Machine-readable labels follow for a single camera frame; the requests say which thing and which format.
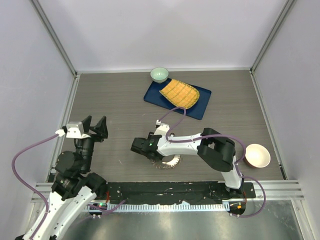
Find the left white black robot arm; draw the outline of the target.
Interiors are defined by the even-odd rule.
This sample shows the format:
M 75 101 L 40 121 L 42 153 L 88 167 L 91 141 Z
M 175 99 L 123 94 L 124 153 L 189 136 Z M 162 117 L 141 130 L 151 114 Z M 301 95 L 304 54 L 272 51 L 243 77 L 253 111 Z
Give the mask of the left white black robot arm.
M 34 224 L 19 240 L 61 240 L 82 210 L 94 199 L 102 199 L 107 192 L 106 180 L 91 172 L 95 143 L 108 138 L 107 118 L 103 116 L 95 126 L 92 116 L 82 121 L 69 122 L 55 134 L 19 151 L 12 159 L 11 168 L 15 177 L 37 194 L 44 208 Z M 26 183 L 18 174 L 15 163 L 27 150 L 58 137 L 72 139 L 74 151 L 63 151 L 56 160 L 56 176 L 48 197 Z

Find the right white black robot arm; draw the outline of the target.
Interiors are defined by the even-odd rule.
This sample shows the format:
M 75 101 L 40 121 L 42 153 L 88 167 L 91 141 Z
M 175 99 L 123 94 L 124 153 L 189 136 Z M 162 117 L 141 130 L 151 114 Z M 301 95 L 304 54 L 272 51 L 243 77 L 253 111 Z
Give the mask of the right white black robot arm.
M 174 136 L 170 131 L 167 124 L 160 124 L 147 138 L 136 137 L 130 150 L 162 165 L 166 165 L 164 157 L 198 156 L 213 170 L 221 172 L 230 197 L 236 198 L 243 193 L 244 179 L 236 166 L 235 142 L 242 146 L 241 159 L 246 154 L 246 146 L 240 139 L 208 127 L 201 133 L 187 136 Z

